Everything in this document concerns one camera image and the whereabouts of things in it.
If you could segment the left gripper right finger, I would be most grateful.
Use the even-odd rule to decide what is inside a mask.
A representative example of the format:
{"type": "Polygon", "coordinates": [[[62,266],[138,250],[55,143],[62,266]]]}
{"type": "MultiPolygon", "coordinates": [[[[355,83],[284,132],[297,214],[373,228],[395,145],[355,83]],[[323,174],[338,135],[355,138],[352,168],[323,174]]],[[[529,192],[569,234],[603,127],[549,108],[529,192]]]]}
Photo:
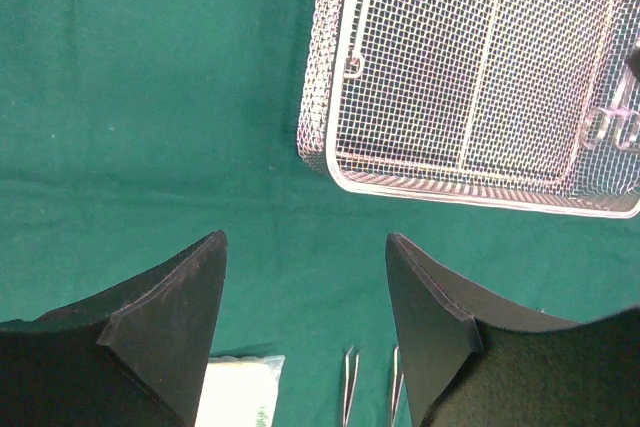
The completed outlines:
{"type": "Polygon", "coordinates": [[[403,235],[386,271],[416,426],[635,426],[639,310],[586,323],[531,309],[403,235]]]}

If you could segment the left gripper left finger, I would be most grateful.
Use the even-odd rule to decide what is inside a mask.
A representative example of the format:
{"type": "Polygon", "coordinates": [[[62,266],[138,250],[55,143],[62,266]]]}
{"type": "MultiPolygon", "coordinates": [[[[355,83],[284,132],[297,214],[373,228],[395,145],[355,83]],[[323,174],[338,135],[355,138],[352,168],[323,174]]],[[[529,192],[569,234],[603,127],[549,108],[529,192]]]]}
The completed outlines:
{"type": "Polygon", "coordinates": [[[227,248],[218,230],[97,294],[2,323],[2,425],[194,425],[227,248]]]}

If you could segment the steel tweezers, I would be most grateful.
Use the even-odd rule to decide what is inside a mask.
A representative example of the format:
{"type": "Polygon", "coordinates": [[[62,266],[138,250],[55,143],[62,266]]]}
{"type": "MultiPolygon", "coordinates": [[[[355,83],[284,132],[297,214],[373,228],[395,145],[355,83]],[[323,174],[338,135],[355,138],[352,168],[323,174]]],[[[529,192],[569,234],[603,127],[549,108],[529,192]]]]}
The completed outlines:
{"type": "Polygon", "coordinates": [[[348,427],[351,415],[354,392],[357,385],[360,362],[360,352],[355,346],[351,346],[345,356],[343,363],[344,380],[342,396],[341,426],[348,427]]]}
{"type": "Polygon", "coordinates": [[[389,399],[389,427],[396,423],[399,401],[404,383],[404,373],[400,363],[399,347],[395,346],[392,353],[391,386],[389,399]]]}

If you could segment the green packet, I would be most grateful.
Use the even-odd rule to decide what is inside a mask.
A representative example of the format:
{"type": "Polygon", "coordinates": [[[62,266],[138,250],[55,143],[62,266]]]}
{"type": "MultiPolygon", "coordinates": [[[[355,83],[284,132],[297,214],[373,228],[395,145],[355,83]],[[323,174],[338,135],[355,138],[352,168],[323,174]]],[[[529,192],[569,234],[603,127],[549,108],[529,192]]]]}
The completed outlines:
{"type": "Polygon", "coordinates": [[[210,358],[196,427],[271,427],[286,357],[210,358]]]}

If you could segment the dark green surgical cloth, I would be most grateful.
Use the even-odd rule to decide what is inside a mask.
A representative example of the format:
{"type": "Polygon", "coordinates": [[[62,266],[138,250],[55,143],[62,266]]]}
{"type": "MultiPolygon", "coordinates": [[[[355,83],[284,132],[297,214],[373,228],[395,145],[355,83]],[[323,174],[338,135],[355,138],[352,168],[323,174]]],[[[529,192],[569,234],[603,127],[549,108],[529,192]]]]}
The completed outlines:
{"type": "Polygon", "coordinates": [[[296,129],[314,0],[1,0],[1,317],[30,320],[228,238],[217,355],[282,355],[274,422],[388,415],[389,233],[579,322],[639,300],[639,221],[356,195],[296,129]]]}

